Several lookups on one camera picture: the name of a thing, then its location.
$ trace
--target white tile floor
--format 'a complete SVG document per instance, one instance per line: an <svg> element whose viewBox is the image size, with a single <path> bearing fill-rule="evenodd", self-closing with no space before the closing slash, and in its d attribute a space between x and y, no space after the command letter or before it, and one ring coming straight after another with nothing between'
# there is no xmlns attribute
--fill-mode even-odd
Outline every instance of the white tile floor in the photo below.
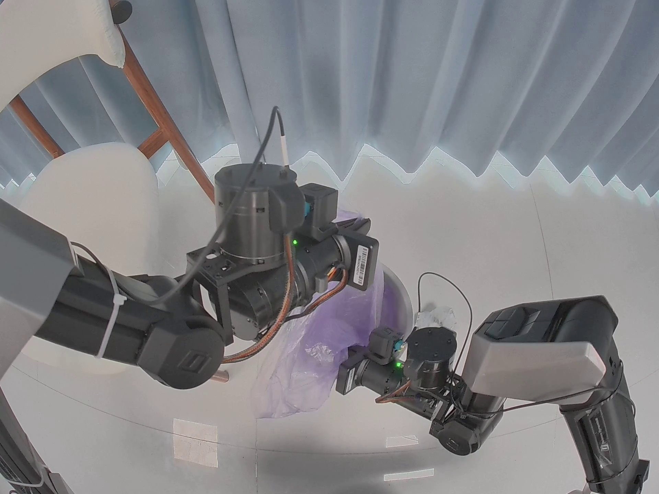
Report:
<svg viewBox="0 0 659 494"><path fill-rule="evenodd" d="M235 158L228 148L204 168L213 173ZM175 159L165 165L158 270L178 275L185 252L203 244L215 220L190 174ZM638 406L641 456L656 462L659 204L618 185L594 185L588 174L568 185L550 165L523 178L498 160L475 178L446 155L431 155L404 175L373 152L337 185L344 207L372 218L380 259L413 301L426 269L463 288L476 325L507 305L605 294L620 318L615 339ZM336 182L308 158L293 169L301 184ZM463 338L459 295L439 280L425 281L423 295L454 307ZM232 367L228 384L190 391L162 387L135 368L92 376L28 358L14 366L3 390L42 457L76 492L567 494L584 483L569 432L550 405L508 413L481 450L459 458L427 434L425 421L376 406L364 389L332 394L311 414L255 422L249 393L258 361ZM174 419L217 427L218 468L174 459ZM388 437L407 436L418 444L387 448ZM429 477L384 481L414 471Z"/></svg>

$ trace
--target gray-blue pleated curtain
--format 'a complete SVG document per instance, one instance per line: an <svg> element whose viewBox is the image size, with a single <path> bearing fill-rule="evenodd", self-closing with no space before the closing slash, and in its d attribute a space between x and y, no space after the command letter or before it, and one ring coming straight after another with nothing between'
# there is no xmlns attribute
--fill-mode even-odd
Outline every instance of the gray-blue pleated curtain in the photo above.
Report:
<svg viewBox="0 0 659 494"><path fill-rule="evenodd" d="M524 175L547 155L567 180L659 190L659 0L130 1L122 29L201 161L252 158L277 104L291 159L341 178L368 143L408 172L438 146L477 175L499 151ZM95 56L22 97L65 151L155 128ZM48 160L5 109L0 183Z"/></svg>

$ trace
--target wooden chair frame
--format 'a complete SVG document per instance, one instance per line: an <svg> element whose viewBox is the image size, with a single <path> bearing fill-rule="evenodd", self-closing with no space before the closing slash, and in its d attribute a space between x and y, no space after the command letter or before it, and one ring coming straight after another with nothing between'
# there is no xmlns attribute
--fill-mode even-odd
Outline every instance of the wooden chair frame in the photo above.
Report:
<svg viewBox="0 0 659 494"><path fill-rule="evenodd" d="M132 14L132 5L127 0L109 0L110 10L112 12L112 19L119 28ZM150 136L148 136L139 146L139 150L144 153L148 158L152 157L162 146L169 142L174 151L178 154L181 161L188 168L190 173L196 179L199 186L203 189L211 201L214 201L213 185L202 169L199 161L194 157L190 146L181 134L176 123L169 115L165 105L155 92L153 85L149 81L144 69L140 65L135 53L130 48L130 44L121 33L124 41L126 51L126 61L124 63L123 72L130 82L130 85L136 91L138 97L142 100L144 107L150 113L151 117L158 125L158 128ZM23 102L20 95L17 95L11 103L9 103L12 110L18 118L23 122L25 127L34 135L39 143L45 148L46 152L57 158L64 155L64 151L54 141L50 134L46 131L39 120L34 116L32 111L28 108L27 104Z"/></svg>

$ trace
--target white chair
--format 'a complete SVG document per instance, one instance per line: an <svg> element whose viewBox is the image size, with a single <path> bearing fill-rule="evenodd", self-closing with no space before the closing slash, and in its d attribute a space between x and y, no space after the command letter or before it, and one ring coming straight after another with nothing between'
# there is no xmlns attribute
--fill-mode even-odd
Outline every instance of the white chair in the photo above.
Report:
<svg viewBox="0 0 659 494"><path fill-rule="evenodd" d="M97 54L108 64L123 67L126 53L108 0L4 0L0 110L10 102L14 107L23 88L62 62ZM27 109L18 99L19 108ZM37 130L43 130L36 123ZM34 126L26 126L34 133ZM69 240L86 244L113 270L135 275L153 269L158 182L145 155L131 145L96 144L57 157L37 176L19 208ZM94 374L126 368L34 337L23 353L52 366Z"/></svg>

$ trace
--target white tape on floor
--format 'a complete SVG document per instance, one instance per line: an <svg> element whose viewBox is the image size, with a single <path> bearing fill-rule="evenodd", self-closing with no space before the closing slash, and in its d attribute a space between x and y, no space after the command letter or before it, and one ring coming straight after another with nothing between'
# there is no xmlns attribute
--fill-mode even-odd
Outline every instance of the white tape on floor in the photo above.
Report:
<svg viewBox="0 0 659 494"><path fill-rule="evenodd" d="M174 459L218 467L218 427L174 419Z"/></svg>
<svg viewBox="0 0 659 494"><path fill-rule="evenodd" d="M411 445L418 445L418 438L416 435L396 435L394 437L387 437L387 448L393 447L409 447Z"/></svg>
<svg viewBox="0 0 659 494"><path fill-rule="evenodd" d="M426 468L425 470L413 470L412 472L386 473L384 475L384 480L386 482L417 480L419 478L431 478L433 475L435 475L435 469Z"/></svg>

